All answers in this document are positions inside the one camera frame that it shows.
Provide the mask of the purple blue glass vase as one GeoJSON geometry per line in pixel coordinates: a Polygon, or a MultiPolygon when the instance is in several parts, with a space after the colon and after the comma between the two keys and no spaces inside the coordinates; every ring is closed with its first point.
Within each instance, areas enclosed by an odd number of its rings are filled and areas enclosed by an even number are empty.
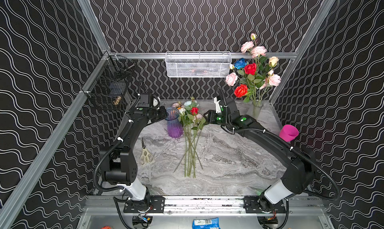
{"type": "Polygon", "coordinates": [[[179,110],[176,108],[169,107],[166,109],[167,112],[167,131],[171,138],[177,139],[183,135],[183,127],[179,121],[179,110]]]}

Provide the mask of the red rose stem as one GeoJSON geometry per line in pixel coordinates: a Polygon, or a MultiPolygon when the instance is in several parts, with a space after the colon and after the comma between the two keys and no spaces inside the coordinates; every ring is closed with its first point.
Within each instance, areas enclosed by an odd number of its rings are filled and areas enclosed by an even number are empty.
{"type": "Polygon", "coordinates": [[[245,103],[248,103],[250,101],[249,88],[246,84],[241,84],[240,86],[238,86],[234,91],[234,95],[237,98],[243,98],[244,97],[245,103]]]}
{"type": "Polygon", "coordinates": [[[246,85],[248,87],[248,96],[251,100],[255,100],[256,92],[255,92],[255,82],[256,74],[257,74],[257,65],[255,63],[247,64],[244,68],[246,85]]]}

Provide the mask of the frosted clear glass vase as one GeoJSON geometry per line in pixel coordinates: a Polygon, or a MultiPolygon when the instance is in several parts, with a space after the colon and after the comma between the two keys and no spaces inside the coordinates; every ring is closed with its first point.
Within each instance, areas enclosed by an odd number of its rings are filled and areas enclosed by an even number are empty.
{"type": "Polygon", "coordinates": [[[255,120],[257,120],[261,113],[262,108],[263,108],[262,100],[255,100],[252,102],[252,105],[248,110],[248,115],[252,116],[255,120]]]}

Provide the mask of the pink double flower stem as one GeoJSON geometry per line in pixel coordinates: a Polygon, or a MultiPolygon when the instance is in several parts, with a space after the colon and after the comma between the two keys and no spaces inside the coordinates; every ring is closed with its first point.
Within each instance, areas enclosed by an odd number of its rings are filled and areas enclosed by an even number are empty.
{"type": "Polygon", "coordinates": [[[237,69],[233,64],[229,65],[229,69],[232,72],[226,76],[225,82],[228,86],[233,87],[238,82],[239,77],[237,75],[237,69]]]}

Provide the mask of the blue rose flower stem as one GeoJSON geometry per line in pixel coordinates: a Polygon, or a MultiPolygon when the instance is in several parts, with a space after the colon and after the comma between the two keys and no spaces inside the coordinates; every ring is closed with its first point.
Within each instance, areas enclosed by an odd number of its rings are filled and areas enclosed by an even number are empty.
{"type": "Polygon", "coordinates": [[[239,70],[247,66],[247,62],[244,58],[238,59],[234,64],[234,69],[239,70]]]}

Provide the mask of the pale pink flower stem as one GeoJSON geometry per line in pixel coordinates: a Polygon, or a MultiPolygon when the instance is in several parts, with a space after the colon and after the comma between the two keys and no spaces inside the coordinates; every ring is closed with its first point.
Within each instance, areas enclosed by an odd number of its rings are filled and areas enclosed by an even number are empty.
{"type": "Polygon", "coordinates": [[[260,100],[263,100],[264,95],[268,93],[272,88],[279,86],[281,83],[281,77],[270,70],[267,73],[267,77],[264,80],[264,84],[260,87],[260,100]]]}

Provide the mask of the pink peony flower stem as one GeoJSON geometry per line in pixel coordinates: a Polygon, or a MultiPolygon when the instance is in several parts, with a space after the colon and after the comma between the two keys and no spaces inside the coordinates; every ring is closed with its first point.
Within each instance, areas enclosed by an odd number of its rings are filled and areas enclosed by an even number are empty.
{"type": "Polygon", "coordinates": [[[248,53],[252,59],[259,60],[261,57],[266,56],[267,50],[264,46],[258,46],[257,35],[255,33],[250,34],[250,41],[242,44],[241,53],[248,53]]]}

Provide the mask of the cream rose flower stem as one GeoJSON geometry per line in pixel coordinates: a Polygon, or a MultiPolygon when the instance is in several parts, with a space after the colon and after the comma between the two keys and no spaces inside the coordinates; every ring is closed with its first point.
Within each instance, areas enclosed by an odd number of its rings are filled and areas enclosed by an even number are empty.
{"type": "Polygon", "coordinates": [[[269,68],[275,68],[278,62],[279,62],[279,58],[276,56],[269,58],[269,62],[268,62],[269,68]]]}

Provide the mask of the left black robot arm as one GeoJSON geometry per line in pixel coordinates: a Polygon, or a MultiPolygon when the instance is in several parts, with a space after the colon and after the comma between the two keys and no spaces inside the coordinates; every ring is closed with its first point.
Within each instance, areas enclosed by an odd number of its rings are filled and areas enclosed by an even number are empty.
{"type": "Polygon", "coordinates": [[[128,199],[116,199],[139,213],[151,209],[151,195],[137,178],[138,164],[134,146],[141,131],[150,124],[162,121],[168,114],[160,98],[150,93],[138,93],[138,98],[125,112],[128,122],[110,146],[100,151],[100,160],[93,173],[93,183],[100,192],[121,190],[128,199]]]}

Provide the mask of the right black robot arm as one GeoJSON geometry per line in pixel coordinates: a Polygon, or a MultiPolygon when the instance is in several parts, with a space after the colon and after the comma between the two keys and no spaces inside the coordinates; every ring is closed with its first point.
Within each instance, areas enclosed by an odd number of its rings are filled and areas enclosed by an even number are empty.
{"type": "Polygon", "coordinates": [[[257,197],[258,210],[269,213],[283,200],[307,193],[327,201],[337,201],[341,191],[336,181],[316,163],[315,154],[307,148],[291,145],[278,135],[268,131],[255,118],[240,114],[234,100],[226,99],[222,89],[215,98],[216,109],[204,114],[207,124],[216,124],[231,135],[239,134],[249,139],[277,158],[285,167],[283,176],[257,197]],[[327,196],[307,190],[317,173],[327,178],[335,189],[335,195],[327,196]]]}

